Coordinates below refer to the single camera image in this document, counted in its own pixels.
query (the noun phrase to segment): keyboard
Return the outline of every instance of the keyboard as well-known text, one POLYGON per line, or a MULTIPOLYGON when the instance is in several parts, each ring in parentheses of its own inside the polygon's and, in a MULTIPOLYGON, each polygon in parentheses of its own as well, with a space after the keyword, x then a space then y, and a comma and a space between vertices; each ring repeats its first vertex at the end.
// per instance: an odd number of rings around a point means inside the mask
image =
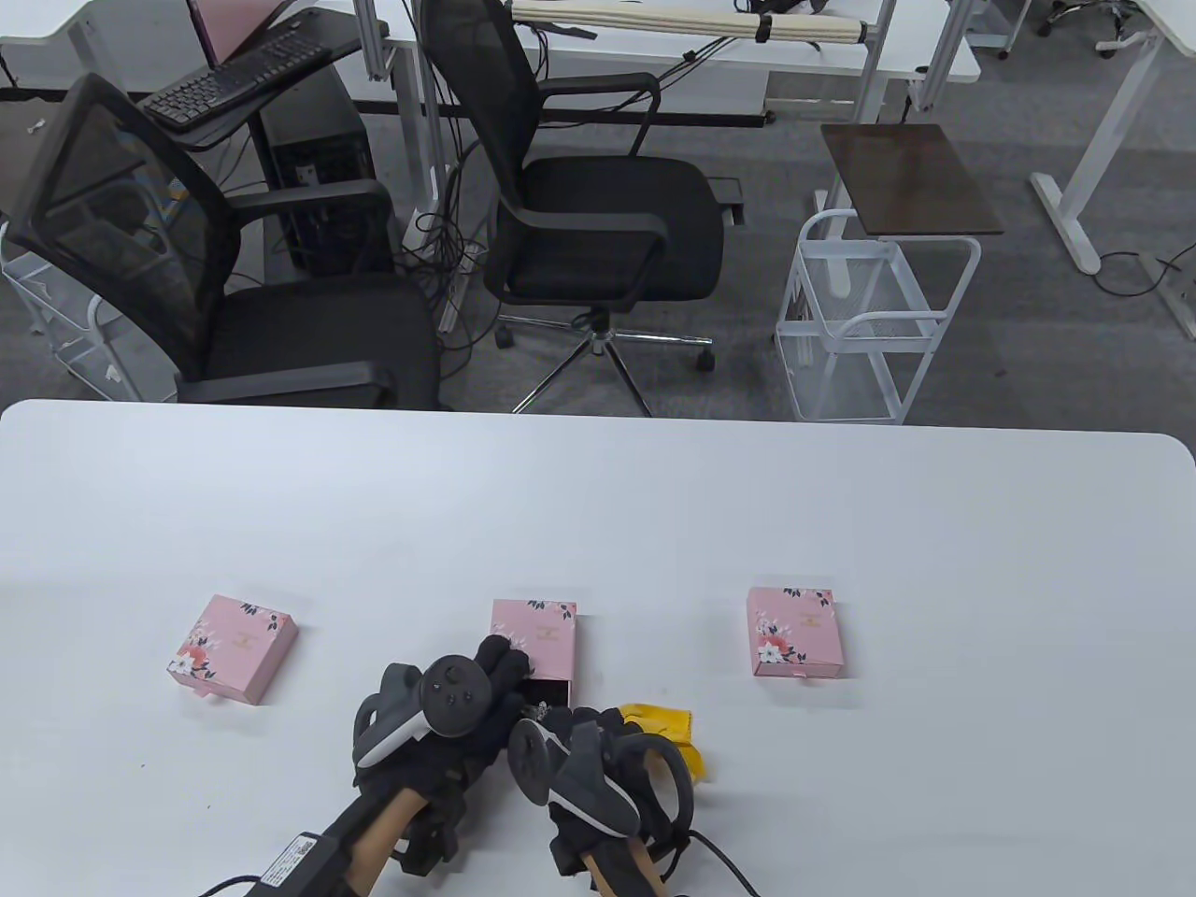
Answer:
POLYGON ((301 24, 299 17, 282 23, 254 49, 155 93, 142 109, 169 130, 189 130, 299 72, 321 68, 332 50, 300 31, 301 24))

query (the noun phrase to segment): wire basket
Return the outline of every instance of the wire basket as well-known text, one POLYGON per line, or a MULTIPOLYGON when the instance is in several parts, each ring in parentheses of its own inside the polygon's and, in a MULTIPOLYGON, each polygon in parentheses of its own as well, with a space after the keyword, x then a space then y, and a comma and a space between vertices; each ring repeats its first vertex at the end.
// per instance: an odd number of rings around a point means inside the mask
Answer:
POLYGON ((826 209, 801 228, 776 324, 776 347, 800 420, 902 423, 980 264, 971 237, 811 239, 826 209), (944 311, 930 309, 901 243, 954 243, 968 263, 944 311), (887 354, 920 354, 904 395, 887 354))
POLYGON ((33 252, 8 254, 0 225, 0 273, 29 310, 50 354, 110 401, 166 402, 175 366, 166 354, 99 295, 33 252))

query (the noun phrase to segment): chair base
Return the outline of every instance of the chair base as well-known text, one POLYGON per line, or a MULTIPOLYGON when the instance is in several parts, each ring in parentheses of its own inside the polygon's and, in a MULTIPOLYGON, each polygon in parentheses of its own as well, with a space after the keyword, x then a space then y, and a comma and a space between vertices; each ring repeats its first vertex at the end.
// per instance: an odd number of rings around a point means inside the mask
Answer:
POLYGON ((1104 10, 1107 12, 1113 19, 1113 28, 1117 36, 1113 41, 1102 41, 1097 44, 1097 53, 1104 59, 1112 59, 1117 49, 1121 49, 1119 45, 1128 39, 1125 23, 1129 22, 1131 16, 1141 12, 1133 0, 1073 0, 1072 2, 1055 0, 1051 4, 1051 14, 1046 17, 1038 29, 1039 37, 1049 37, 1056 24, 1078 12, 1084 12, 1085 10, 1104 10))
POLYGON ((573 365, 573 362, 578 361, 586 354, 586 350, 588 350, 592 355, 605 355, 610 359, 611 365, 615 366, 616 373, 618 373, 618 378, 623 382, 627 391, 631 393, 631 398, 635 399, 635 404, 640 409, 640 414, 645 417, 651 417, 652 409, 643 398, 643 393, 640 392, 639 386, 635 385, 635 380, 631 378, 631 372, 627 370, 627 365, 623 362, 623 355, 616 346, 616 342, 620 340, 626 342, 653 343, 657 346, 688 346, 701 348, 702 352, 697 358, 697 370, 703 372, 714 370, 714 340, 708 336, 675 336, 669 334, 649 334, 642 330, 617 330, 611 327, 610 315, 605 311, 592 311, 586 315, 581 315, 574 319, 574 323, 547 321, 544 318, 525 318, 518 315, 500 315, 499 329, 494 334, 494 340, 500 349, 506 349, 514 344, 514 338, 511 336, 511 331, 507 330, 508 324, 582 334, 581 342, 578 343, 576 348, 573 349, 569 356, 553 368, 548 377, 536 384, 536 389, 529 392, 523 402, 512 409, 512 414, 523 414, 526 411, 537 398, 544 395, 557 377, 560 377, 573 365))

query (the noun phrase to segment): human hand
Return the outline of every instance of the human hand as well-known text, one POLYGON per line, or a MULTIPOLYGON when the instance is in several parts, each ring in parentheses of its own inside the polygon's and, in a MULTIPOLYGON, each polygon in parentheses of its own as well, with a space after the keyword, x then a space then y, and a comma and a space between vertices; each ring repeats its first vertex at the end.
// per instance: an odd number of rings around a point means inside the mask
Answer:
MULTIPOLYGON (((603 738, 603 773, 635 804, 640 814, 639 836, 645 843, 665 842, 672 837, 673 824, 657 799, 652 787, 643 753, 617 755, 610 749, 618 738, 642 732, 634 722, 626 722, 617 709, 598 710, 591 707, 579 707, 570 710, 567 707, 553 708, 541 725, 555 734, 566 749, 570 745, 573 730, 585 722, 597 722, 603 738)), ((555 801, 549 801, 548 814, 556 825, 556 837, 549 844, 553 860, 562 875, 574 875, 582 872, 585 858, 602 850, 606 844, 626 842, 602 831, 582 819, 569 808, 555 801)))
POLYGON ((428 803, 454 801, 506 748, 511 730, 523 712, 524 698, 514 690, 527 678, 527 655, 501 635, 487 636, 474 658, 490 681, 490 708, 472 732, 446 738, 429 732, 404 743, 382 762, 358 768, 362 794, 390 799, 410 788, 428 803))

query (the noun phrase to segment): vr controller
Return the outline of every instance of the vr controller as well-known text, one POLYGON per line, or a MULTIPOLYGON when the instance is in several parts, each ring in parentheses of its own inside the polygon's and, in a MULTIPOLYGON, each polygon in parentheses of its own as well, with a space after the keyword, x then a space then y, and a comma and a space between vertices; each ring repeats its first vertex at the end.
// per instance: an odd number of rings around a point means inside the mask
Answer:
MULTIPOLYGON (((378 691, 358 708, 353 722, 353 762, 368 769, 408 742, 429 732, 462 738, 490 708, 490 679, 477 663, 460 654, 437 660, 427 672, 410 664, 391 664, 378 691)), ((391 854, 413 875, 427 875, 438 862, 457 854, 457 825, 465 816, 464 793, 481 774, 464 770, 459 792, 421 810, 404 832, 407 849, 391 854)))
POLYGON ((391 664, 378 691, 358 708, 353 722, 353 762, 367 769, 428 732, 462 738, 490 709, 490 679, 476 661, 447 654, 428 671, 391 664))
MULTIPOLYGON (((681 751, 667 738, 636 732, 612 737, 596 720, 575 726, 566 746, 554 732, 535 720, 515 724, 507 745, 507 762, 515 783, 537 806, 557 804, 598 831, 616 838, 641 831, 640 810, 631 797, 605 774, 628 757, 660 755, 677 789, 677 816, 672 836, 654 843, 653 860, 682 849, 694 822, 694 780, 681 751)), ((568 864, 557 859, 562 872, 568 864)))

